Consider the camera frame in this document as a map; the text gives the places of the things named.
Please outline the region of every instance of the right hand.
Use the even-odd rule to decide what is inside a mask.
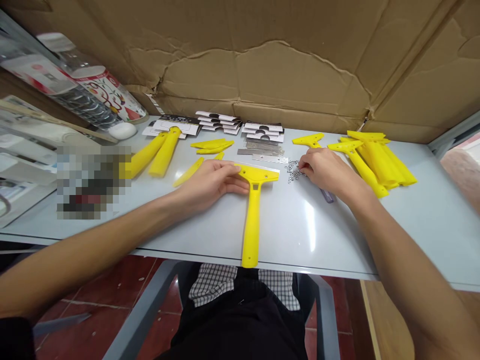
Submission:
[[[309,149],[300,158],[298,168],[312,183],[334,193],[344,202],[350,197],[373,194],[372,188],[328,148]]]

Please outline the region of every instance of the floor tile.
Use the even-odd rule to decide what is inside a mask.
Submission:
[[[69,306],[68,302],[65,301],[59,301],[55,305],[53,305],[51,308],[49,308],[46,313],[43,314],[43,316],[40,318],[38,321],[39,323],[44,323],[50,320],[55,320],[58,319],[64,310]],[[44,342],[45,338],[47,338],[48,334],[38,336],[34,339],[35,341],[35,349],[38,349]]]
[[[338,334],[341,360],[355,360],[354,336],[349,334]]]
[[[63,318],[83,313],[91,313],[91,317],[77,325],[49,334],[36,353],[37,359],[102,359],[129,312],[121,308],[71,303]]]
[[[150,283],[150,280],[152,277],[155,275],[155,272],[159,269],[160,265],[165,259],[163,258],[158,258],[155,261],[155,264],[151,268],[150,274],[148,275],[145,285],[141,289],[140,296],[142,296],[143,292],[145,291],[145,288],[147,285]],[[174,314],[181,314],[182,313],[182,303],[180,301],[180,293],[179,293],[179,283],[177,281],[177,278],[175,277],[173,281],[170,284],[170,288],[168,289],[168,292],[165,296],[165,300],[163,301],[162,306],[160,307],[161,311],[167,312],[167,313],[174,313]]]
[[[345,279],[342,277],[322,276],[333,290],[333,301],[335,302],[335,315],[337,331],[352,333],[350,324],[350,312],[345,291]]]
[[[75,300],[75,297],[77,296],[77,293],[79,292],[79,288],[75,289],[71,293],[69,293],[67,296],[64,296],[63,298],[65,300]]]
[[[317,300],[313,302],[313,307],[311,308],[310,316],[306,321],[305,327],[307,329],[317,328]]]
[[[134,305],[154,262],[154,257],[128,255],[84,285],[75,301],[130,308]]]
[[[308,360],[317,360],[317,330],[305,329],[305,349]]]
[[[153,360],[170,349],[170,342],[177,333],[180,315],[159,313],[153,322],[137,360]]]
[[[144,293],[145,291],[145,288],[147,287],[147,285],[150,283],[150,281],[152,280],[152,278],[154,277],[155,273],[157,272],[157,270],[159,269],[160,265],[162,265],[162,263],[165,261],[166,259],[164,258],[155,258],[154,262],[153,262],[153,266],[151,267],[150,269],[150,272],[148,273],[146,279],[145,279],[145,282],[143,283],[143,286],[140,290],[140,292],[138,293],[138,297],[135,301],[135,304],[137,303],[137,301],[139,300],[140,296],[142,296],[142,294]]]

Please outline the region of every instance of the plaid shirt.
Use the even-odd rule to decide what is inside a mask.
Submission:
[[[188,297],[196,308],[208,304],[234,289],[237,271],[236,266],[203,263]],[[258,270],[258,280],[264,283],[288,310],[297,311],[300,310],[300,304],[293,293],[293,278],[292,272]]]

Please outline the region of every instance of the yellow plastic part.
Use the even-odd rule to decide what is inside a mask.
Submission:
[[[201,157],[199,158],[190,168],[185,171],[175,182],[173,183],[173,187],[176,188],[177,186],[182,185],[184,182],[186,182],[188,179],[192,177],[193,174],[199,169],[199,167],[202,165],[204,162],[204,158]]]
[[[235,141],[226,141],[224,142],[223,145],[219,146],[219,147],[216,147],[216,148],[213,148],[213,149],[199,149],[196,151],[197,154],[218,154],[220,152],[222,152],[223,150],[225,150],[226,148],[229,148],[231,147],[233,144],[234,144]]]
[[[158,178],[163,178],[165,176],[181,133],[182,132],[177,126],[170,128],[170,132],[168,133],[165,142],[160,150],[156,153],[150,170],[148,171],[151,176]]]
[[[137,152],[131,157],[130,165],[130,178],[133,179],[136,177],[152,159],[155,154],[158,153],[160,148],[165,142],[165,139],[168,136],[168,132],[161,132],[158,134],[150,143],[145,146],[142,150]]]
[[[351,141],[355,141],[356,139],[352,138],[352,137],[341,137],[340,138],[340,141],[342,143],[346,143],[346,142],[351,142]],[[390,140],[388,139],[382,139],[380,141],[377,141],[379,144],[382,145],[382,149],[384,151],[386,146],[384,146],[385,144],[388,144],[390,142]],[[355,149],[360,155],[361,157],[363,158],[363,160],[365,160],[366,164],[368,165],[368,167],[370,169],[373,169],[374,168],[374,165],[372,163],[372,159],[370,158],[370,154],[367,150],[367,148],[365,147],[365,145],[360,145],[359,147],[357,147]],[[392,161],[392,159],[390,159],[390,167],[394,173],[394,176],[395,176],[395,180],[396,182],[393,183],[393,184],[389,184],[389,185],[385,185],[385,189],[387,190],[391,190],[391,189],[394,189],[394,188],[398,188],[400,185],[403,185],[406,183],[405,181],[405,177],[404,175],[402,174],[402,172],[400,171],[400,169],[398,168],[398,166],[395,164],[394,161]]]
[[[361,141],[340,142],[328,145],[328,148],[333,151],[347,154],[353,165],[356,167],[361,178],[373,189],[377,198],[388,196],[389,192],[384,186],[380,185],[374,172],[362,160],[360,155],[355,150],[362,145]]]
[[[263,183],[277,181],[280,174],[262,168],[242,164],[235,165],[241,167],[241,171],[238,174],[250,183],[241,266],[244,268],[254,268],[259,263],[260,191]]]
[[[340,142],[342,142],[342,143],[349,143],[349,142],[353,142],[353,141],[358,141],[358,140],[354,139],[353,137],[341,137],[340,138]],[[369,152],[368,152],[367,148],[365,147],[365,145],[362,144],[359,147],[357,147],[355,150],[356,150],[357,153],[359,153],[361,155],[361,157],[366,162],[368,167],[370,169],[373,169],[374,166],[372,164],[372,159],[370,158]]]
[[[311,148],[321,148],[319,140],[323,139],[324,134],[319,132],[318,134],[308,135],[293,139],[292,142],[296,145],[307,145]]]
[[[370,156],[372,170],[375,172],[378,177],[378,182],[381,185],[393,185],[397,183],[396,172],[392,170],[391,161],[385,151],[383,151],[380,143],[377,142],[385,137],[384,133],[348,130],[347,134],[364,143]]]
[[[226,143],[227,140],[225,139],[215,139],[210,141],[202,141],[202,142],[195,142],[190,144],[192,148],[200,148],[200,149],[216,149]]]
[[[390,140],[385,139],[385,141],[380,142],[382,150],[388,156],[390,161],[396,166],[398,171],[402,174],[404,182],[400,182],[400,185],[410,186],[416,184],[418,180],[410,172],[409,168],[394,154],[392,150],[386,145]]]

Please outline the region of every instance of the chair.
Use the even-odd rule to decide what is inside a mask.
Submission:
[[[178,260],[162,262],[103,360],[129,360],[137,357],[175,276],[178,278],[181,305],[185,306],[190,288],[195,281],[192,276],[189,276],[195,264]],[[296,274],[296,276],[300,307],[311,310],[316,299],[317,358],[340,360],[332,288],[320,276],[307,274]]]

